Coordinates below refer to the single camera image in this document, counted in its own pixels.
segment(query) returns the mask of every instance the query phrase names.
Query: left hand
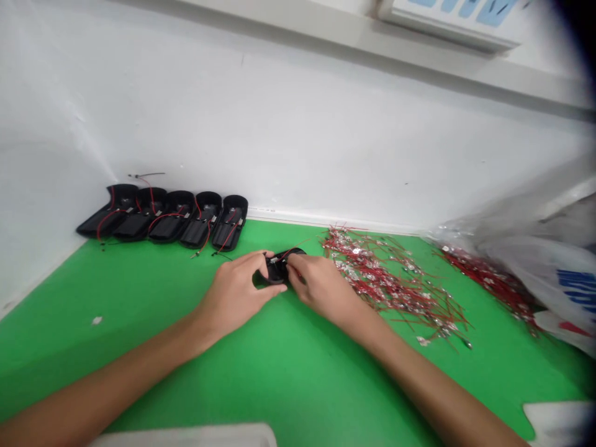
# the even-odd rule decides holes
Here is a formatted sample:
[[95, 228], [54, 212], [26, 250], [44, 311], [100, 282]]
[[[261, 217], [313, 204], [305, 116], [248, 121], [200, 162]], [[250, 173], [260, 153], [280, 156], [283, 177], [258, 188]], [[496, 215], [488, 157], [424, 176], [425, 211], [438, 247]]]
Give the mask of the left hand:
[[192, 325], [203, 336], [202, 346], [197, 347], [195, 355], [240, 328], [269, 300], [287, 290], [283, 284], [264, 289], [257, 289], [253, 284], [253, 274], [257, 270], [264, 277], [269, 276], [263, 253], [267, 258], [274, 255], [272, 251], [254, 251], [217, 269], [211, 287], [189, 315]]

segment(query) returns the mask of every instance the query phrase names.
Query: baseboard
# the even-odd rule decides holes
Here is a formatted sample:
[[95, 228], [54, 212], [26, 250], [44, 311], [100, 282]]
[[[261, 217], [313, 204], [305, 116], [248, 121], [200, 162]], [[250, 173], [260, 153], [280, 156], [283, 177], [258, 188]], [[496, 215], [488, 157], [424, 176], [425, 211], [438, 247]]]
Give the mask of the baseboard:
[[340, 216], [318, 215], [309, 213], [298, 213], [285, 210], [273, 210], [266, 208], [248, 208], [248, 217], [256, 220], [269, 222], [283, 222], [286, 224], [311, 225], [313, 227], [329, 227], [330, 225], [345, 225], [351, 228], [359, 228], [377, 233], [398, 234], [406, 236], [417, 236], [421, 229], [411, 225], [399, 223], [375, 222], [372, 220], [349, 219]]
[[66, 261], [74, 252], [81, 248], [85, 242], [87, 242], [87, 239], [77, 236], [76, 239], [73, 240], [73, 243], [70, 245], [70, 247], [62, 252], [56, 261], [52, 263], [46, 270], [44, 270], [43, 274], [31, 281], [27, 288], [13, 294], [0, 308], [0, 321], [2, 321], [2, 319], [12, 310], [14, 310], [14, 308], [17, 307], [20, 302], [23, 301], [31, 292], [33, 292], [37, 286], [44, 282], [46, 278], [48, 278], [49, 275], [54, 272], [54, 270], [60, 267], [64, 261]]

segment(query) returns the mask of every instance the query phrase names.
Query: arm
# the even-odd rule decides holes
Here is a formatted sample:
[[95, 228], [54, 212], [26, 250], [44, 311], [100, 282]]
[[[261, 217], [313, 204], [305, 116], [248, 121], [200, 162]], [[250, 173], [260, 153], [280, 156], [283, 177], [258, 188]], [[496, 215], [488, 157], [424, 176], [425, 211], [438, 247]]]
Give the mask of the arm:
[[[178, 366], [246, 323], [285, 286], [257, 290], [267, 276], [261, 250], [223, 264], [199, 306], [186, 317], [102, 369], [0, 425], [0, 446], [84, 446]], [[273, 252], [265, 252], [269, 257]]]
[[412, 349], [364, 303], [333, 261], [291, 254], [301, 301], [342, 329], [387, 370], [448, 446], [526, 446], [494, 413]]

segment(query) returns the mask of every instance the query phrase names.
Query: right hand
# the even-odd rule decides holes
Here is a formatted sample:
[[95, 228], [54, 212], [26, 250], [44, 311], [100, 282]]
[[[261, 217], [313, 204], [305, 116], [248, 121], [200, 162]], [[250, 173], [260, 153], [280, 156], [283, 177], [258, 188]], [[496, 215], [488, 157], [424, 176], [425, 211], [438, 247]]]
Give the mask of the right hand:
[[330, 259], [292, 253], [287, 257], [287, 270], [300, 301], [339, 327], [371, 310]]

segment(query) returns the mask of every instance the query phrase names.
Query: red wire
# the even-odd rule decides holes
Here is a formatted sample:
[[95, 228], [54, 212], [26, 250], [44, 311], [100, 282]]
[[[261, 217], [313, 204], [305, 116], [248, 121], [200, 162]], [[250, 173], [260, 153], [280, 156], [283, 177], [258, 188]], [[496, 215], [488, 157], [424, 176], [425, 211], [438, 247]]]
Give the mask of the red wire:
[[107, 220], [108, 217], [110, 217], [112, 214], [116, 214], [117, 212], [126, 212], [126, 210], [116, 210], [116, 211], [112, 211], [110, 214], [108, 214], [107, 216], [105, 216], [101, 222], [99, 222], [99, 225], [97, 226], [97, 240], [99, 240], [99, 243], [101, 243], [101, 236], [100, 236], [100, 232], [101, 232], [101, 225], [104, 224], [104, 222]]
[[227, 238], [225, 239], [225, 241], [223, 242], [223, 245], [222, 245], [222, 247], [221, 247], [219, 250], [217, 250], [217, 252], [218, 252], [218, 253], [219, 253], [220, 251], [222, 251], [222, 250], [223, 250], [223, 248], [225, 247], [225, 245], [228, 243], [228, 239], [230, 238], [230, 236], [232, 236], [232, 235], [234, 234], [234, 230], [236, 229], [236, 227], [238, 226], [238, 224], [239, 224], [239, 223], [240, 223], [240, 221], [236, 222], [236, 225], [234, 225], [234, 226], [232, 227], [232, 231], [230, 232], [230, 234], [228, 234], [228, 237], [227, 237]]
[[295, 248], [296, 248], [298, 245], [301, 245], [301, 244], [303, 244], [303, 243], [305, 243], [305, 242], [308, 242], [309, 240], [310, 240], [310, 239], [305, 239], [305, 240], [303, 240], [302, 242], [300, 242], [299, 244], [297, 244], [297, 245], [294, 245], [292, 248], [290, 248], [290, 250], [288, 250], [287, 252], [285, 252], [285, 253], [284, 253], [284, 255], [283, 255], [283, 256], [282, 256], [282, 257], [279, 259], [279, 261], [281, 261], [283, 258], [285, 258], [285, 257], [286, 257], [286, 255], [287, 255], [287, 254], [288, 254], [290, 251], [292, 251], [293, 249], [295, 249]]
[[207, 224], [207, 239], [205, 239], [205, 243], [203, 244], [203, 246], [199, 250], [199, 253], [198, 253], [199, 255], [201, 254], [201, 252], [203, 251], [203, 249], [207, 246], [207, 242], [209, 242], [209, 236], [211, 236], [211, 226], [209, 224]]
[[112, 203], [110, 204], [110, 209], [114, 208], [114, 203], [116, 202], [116, 196], [114, 195], [114, 187], [110, 186], [110, 188], [112, 188]]
[[145, 183], [147, 183], [149, 185], [149, 194], [151, 194], [151, 208], [153, 209], [153, 214], [157, 214], [155, 212], [155, 201], [153, 200], [153, 188], [151, 187], [151, 184], [147, 180], [145, 180], [144, 178], [142, 178], [142, 177], [137, 176], [137, 178], [139, 180], [144, 181]]
[[238, 210], [238, 208], [234, 208], [234, 214], [232, 214], [232, 217], [230, 217], [230, 218], [228, 219], [228, 221], [226, 222], [226, 224], [229, 224], [229, 223], [230, 223], [230, 221], [231, 221], [231, 220], [234, 218], [234, 216], [236, 215], [236, 211], [237, 211], [237, 210]]
[[161, 219], [162, 217], [166, 217], [166, 216], [169, 216], [169, 215], [178, 215], [178, 216], [181, 216], [181, 217], [184, 217], [184, 216], [185, 216], [184, 214], [178, 214], [178, 213], [162, 214], [162, 215], [161, 215], [161, 216], [159, 216], [157, 219], [155, 219], [155, 220], [154, 220], [154, 221], [151, 223], [151, 225], [149, 225], [149, 229], [147, 230], [147, 234], [149, 234], [149, 233], [151, 232], [151, 227], [152, 227], [152, 226], [155, 224], [155, 222], [157, 222], [157, 221], [158, 221], [159, 219]]
[[197, 202], [197, 196], [194, 196], [194, 204], [197, 206], [197, 210], [199, 210], [199, 219], [201, 218], [201, 207], [199, 207], [199, 203]]

